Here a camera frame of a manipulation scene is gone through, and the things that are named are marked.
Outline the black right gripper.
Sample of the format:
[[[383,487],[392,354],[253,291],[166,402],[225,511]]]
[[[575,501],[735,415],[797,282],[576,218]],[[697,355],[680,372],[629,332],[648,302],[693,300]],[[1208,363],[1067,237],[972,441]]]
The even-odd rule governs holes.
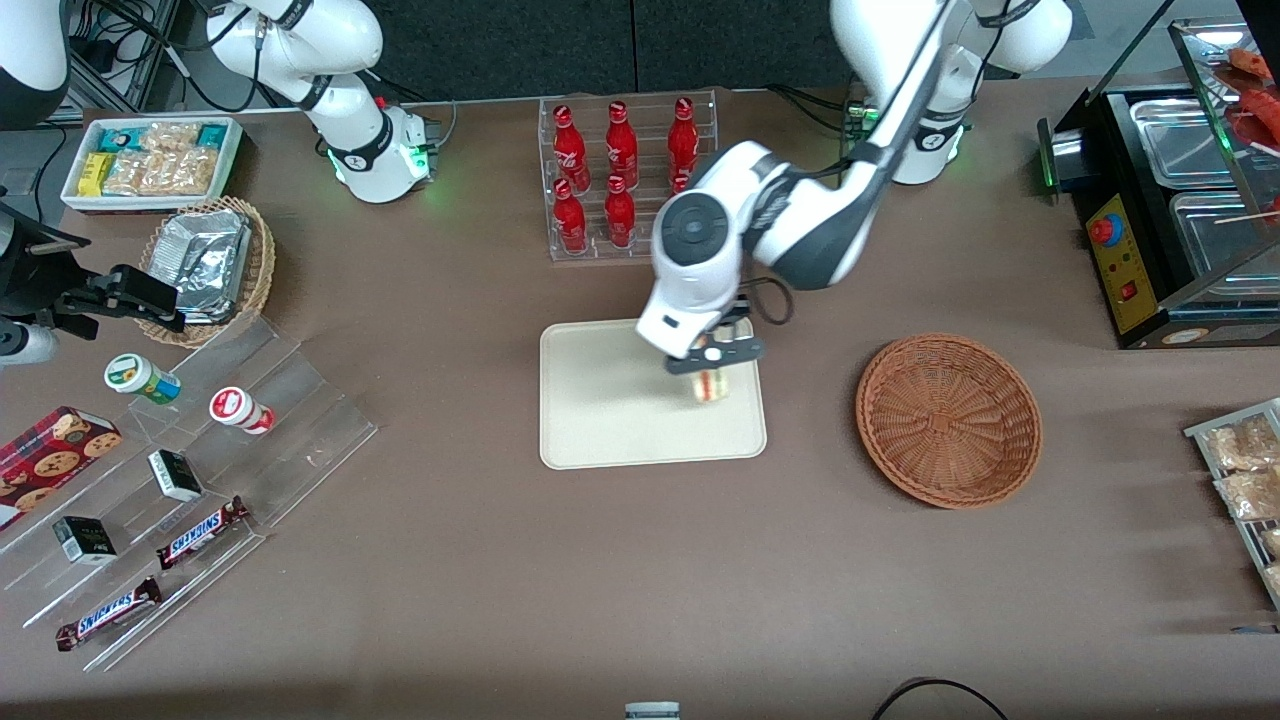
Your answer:
[[[74,251],[92,241],[45,225],[6,204],[9,222],[1,260],[1,314],[18,322],[55,314],[55,328],[84,341],[99,337],[92,315],[132,318],[180,333],[186,315],[177,309],[178,290],[138,268],[116,265],[95,279]]]

